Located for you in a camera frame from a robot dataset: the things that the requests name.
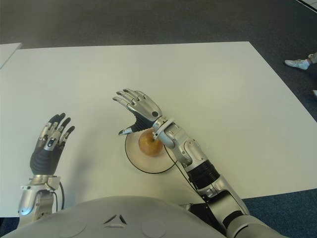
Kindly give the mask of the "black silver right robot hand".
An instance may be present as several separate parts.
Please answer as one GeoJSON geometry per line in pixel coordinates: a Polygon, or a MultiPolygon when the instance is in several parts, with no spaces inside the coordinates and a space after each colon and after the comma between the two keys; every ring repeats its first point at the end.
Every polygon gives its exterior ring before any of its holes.
{"type": "Polygon", "coordinates": [[[131,112],[136,121],[133,125],[122,129],[118,135],[126,135],[151,128],[155,121],[162,117],[159,106],[145,93],[131,89],[117,91],[113,97],[115,102],[121,104],[131,112]]]}

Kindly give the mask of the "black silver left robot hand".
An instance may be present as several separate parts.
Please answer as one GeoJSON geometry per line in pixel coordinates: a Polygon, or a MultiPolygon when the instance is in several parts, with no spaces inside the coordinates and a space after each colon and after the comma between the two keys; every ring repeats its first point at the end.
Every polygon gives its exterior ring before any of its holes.
{"type": "Polygon", "coordinates": [[[31,155],[30,168],[34,175],[54,175],[70,134],[75,126],[65,130],[71,118],[65,113],[54,115],[42,129],[31,155]]]}

